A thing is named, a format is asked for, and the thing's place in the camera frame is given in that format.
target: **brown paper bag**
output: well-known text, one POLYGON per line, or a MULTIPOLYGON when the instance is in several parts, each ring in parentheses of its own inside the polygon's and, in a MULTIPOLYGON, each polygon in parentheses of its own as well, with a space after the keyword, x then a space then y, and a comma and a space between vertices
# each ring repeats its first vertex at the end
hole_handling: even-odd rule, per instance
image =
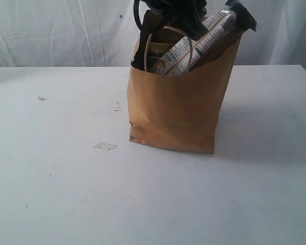
POLYGON ((218 59, 177 77, 131 67, 127 90, 130 141, 212 154, 239 43, 240 39, 218 59))

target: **white table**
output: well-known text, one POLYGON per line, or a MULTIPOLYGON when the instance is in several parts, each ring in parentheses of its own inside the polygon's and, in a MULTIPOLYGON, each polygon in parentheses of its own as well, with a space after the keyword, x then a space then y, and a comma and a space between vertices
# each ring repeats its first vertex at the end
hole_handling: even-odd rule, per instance
POLYGON ((234 68, 213 156, 128 142, 128 74, 0 68, 0 245, 306 244, 300 66, 234 68))

